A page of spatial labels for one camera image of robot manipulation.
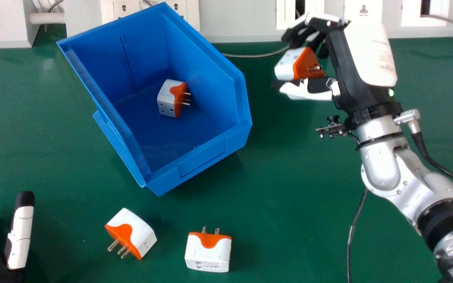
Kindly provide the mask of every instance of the green tabletop surface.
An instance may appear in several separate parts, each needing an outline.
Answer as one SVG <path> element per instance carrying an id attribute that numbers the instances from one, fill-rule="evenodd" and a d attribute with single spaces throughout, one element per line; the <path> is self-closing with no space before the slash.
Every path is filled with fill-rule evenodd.
<path id="1" fill-rule="evenodd" d="M 92 118 L 95 106 L 55 43 L 63 37 L 53 27 L 33 48 L 0 50 L 0 236 L 16 194 L 32 190 L 26 282 L 346 282 L 347 235 L 364 188 L 360 156 L 352 139 L 316 134 L 327 116 L 344 116 L 333 103 L 292 101 L 270 88 L 279 56 L 232 59 L 246 76 L 253 118 L 246 146 L 156 197 L 136 184 Z M 245 54 L 280 44 L 217 47 Z M 428 150 L 453 170 L 453 38 L 392 40 L 392 50 L 397 99 L 421 111 Z M 158 241 L 141 261 L 107 251 L 113 241 L 104 224 L 121 208 L 155 230 Z M 187 235 L 203 226 L 232 236 L 229 273 L 186 268 Z M 440 278 L 422 238 L 374 195 L 358 222 L 352 276 L 361 283 Z"/>

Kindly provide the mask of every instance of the white corrugated tube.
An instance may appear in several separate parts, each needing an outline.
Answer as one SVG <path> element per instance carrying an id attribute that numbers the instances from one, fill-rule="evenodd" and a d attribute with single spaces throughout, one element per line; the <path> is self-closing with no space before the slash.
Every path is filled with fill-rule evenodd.
<path id="1" fill-rule="evenodd" d="M 65 24 L 65 13 L 30 13 L 29 21 L 33 25 Z"/>

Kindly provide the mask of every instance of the plug pin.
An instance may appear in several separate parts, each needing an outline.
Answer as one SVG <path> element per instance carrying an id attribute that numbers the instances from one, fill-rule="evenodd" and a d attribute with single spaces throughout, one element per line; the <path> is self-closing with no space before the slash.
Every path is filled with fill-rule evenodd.
<path id="1" fill-rule="evenodd" d="M 118 251 L 118 255 L 122 254 L 122 252 L 123 252 L 124 250 L 126 250 L 126 249 L 127 249 L 127 246 L 123 246 L 123 247 Z"/>
<path id="2" fill-rule="evenodd" d="M 126 251 L 122 254 L 121 258 L 124 259 L 128 254 L 129 254 L 129 250 L 126 250 Z"/>
<path id="3" fill-rule="evenodd" d="M 111 244 L 109 247 L 108 247 L 108 252 L 112 251 L 113 249 L 115 249 L 115 247 L 118 245 L 118 243 L 120 243 L 119 240 L 115 240 L 113 242 L 113 244 Z"/>

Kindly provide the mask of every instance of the blue storage box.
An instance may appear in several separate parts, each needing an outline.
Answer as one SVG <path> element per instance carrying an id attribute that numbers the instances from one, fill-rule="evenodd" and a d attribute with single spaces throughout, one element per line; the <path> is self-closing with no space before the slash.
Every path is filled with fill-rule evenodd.
<path id="1" fill-rule="evenodd" d="M 166 4 L 58 42 L 94 119 L 141 187 L 160 196 L 246 144 L 244 75 Z M 158 112 L 166 79 L 187 82 L 179 119 Z"/>

